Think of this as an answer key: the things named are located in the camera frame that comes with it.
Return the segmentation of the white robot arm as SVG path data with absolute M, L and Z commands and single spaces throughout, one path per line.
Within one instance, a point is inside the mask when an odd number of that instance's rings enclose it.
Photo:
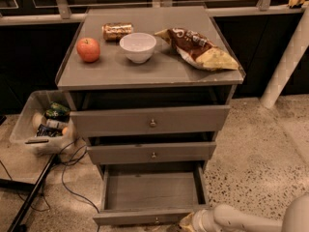
M 180 221 L 185 232 L 309 232 L 309 193 L 295 199 L 282 220 L 248 215 L 220 204 L 190 213 Z

